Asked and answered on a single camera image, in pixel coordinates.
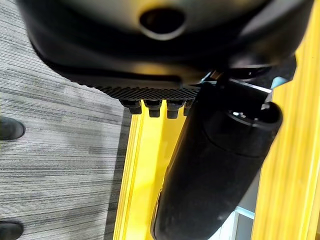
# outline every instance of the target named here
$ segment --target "yellow metal frame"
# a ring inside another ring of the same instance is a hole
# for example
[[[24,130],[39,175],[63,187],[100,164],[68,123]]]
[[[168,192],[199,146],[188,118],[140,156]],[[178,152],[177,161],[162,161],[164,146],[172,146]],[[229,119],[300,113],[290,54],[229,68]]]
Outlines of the yellow metal frame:
[[[252,239],[314,240],[320,210],[320,2],[294,80],[274,91],[284,121],[260,176]]]
[[[254,240],[314,240],[320,211],[320,3],[297,51],[292,82],[274,91],[282,129],[265,161],[258,191]],[[114,240],[152,240],[150,224],[164,174],[185,117],[132,117]]]
[[[150,118],[144,106],[141,115],[132,117],[114,240],[153,239],[153,210],[185,122],[182,109],[178,119],[167,119],[166,103],[163,105],[159,118]]]

